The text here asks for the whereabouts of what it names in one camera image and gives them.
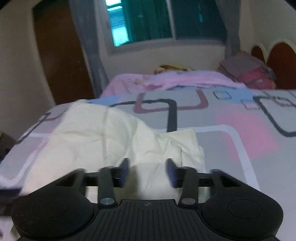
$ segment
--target wall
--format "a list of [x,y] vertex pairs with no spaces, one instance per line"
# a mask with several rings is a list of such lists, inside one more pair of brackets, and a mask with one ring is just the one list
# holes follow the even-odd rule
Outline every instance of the wall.
[[32,4],[12,0],[0,11],[0,129],[16,139],[54,105],[34,46]]
[[[250,51],[254,42],[254,32],[248,0],[242,0],[241,16],[240,36],[242,49]],[[151,74],[160,64],[215,70],[219,62],[224,59],[225,47],[212,44],[170,46],[108,55],[102,25],[98,24],[97,29],[101,60],[110,80],[122,73]]]
[[268,56],[272,47],[286,41],[296,45],[296,11],[284,0],[250,0],[255,43]]

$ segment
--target crumpled white fabric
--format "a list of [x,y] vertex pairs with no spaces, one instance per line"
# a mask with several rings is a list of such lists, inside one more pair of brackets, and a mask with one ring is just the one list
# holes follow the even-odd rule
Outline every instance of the crumpled white fabric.
[[[178,166],[205,171],[194,130],[157,134],[119,109],[77,101],[37,156],[22,193],[31,193],[78,168],[96,172],[118,166],[126,157],[131,171],[126,186],[115,190],[118,200],[177,200],[178,189],[170,187],[165,173],[167,158]],[[97,188],[90,188],[87,198],[97,202]]]

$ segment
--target pink sheet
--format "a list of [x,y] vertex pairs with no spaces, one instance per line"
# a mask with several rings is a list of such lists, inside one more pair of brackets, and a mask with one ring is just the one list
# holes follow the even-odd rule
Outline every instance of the pink sheet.
[[166,90],[175,86],[206,88],[217,85],[246,88],[245,84],[233,82],[225,75],[216,71],[169,71],[156,75],[120,74],[111,81],[101,97],[142,93],[156,89]]

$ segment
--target door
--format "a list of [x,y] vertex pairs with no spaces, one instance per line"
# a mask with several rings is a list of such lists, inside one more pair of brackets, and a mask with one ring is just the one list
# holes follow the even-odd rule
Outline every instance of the door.
[[33,14],[41,63],[56,104],[93,99],[68,1],[43,0]]

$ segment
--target window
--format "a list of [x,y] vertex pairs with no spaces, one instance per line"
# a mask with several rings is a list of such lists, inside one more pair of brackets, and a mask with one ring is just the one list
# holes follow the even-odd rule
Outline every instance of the window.
[[105,3],[115,47],[153,39],[226,42],[226,29],[215,0],[105,0]]

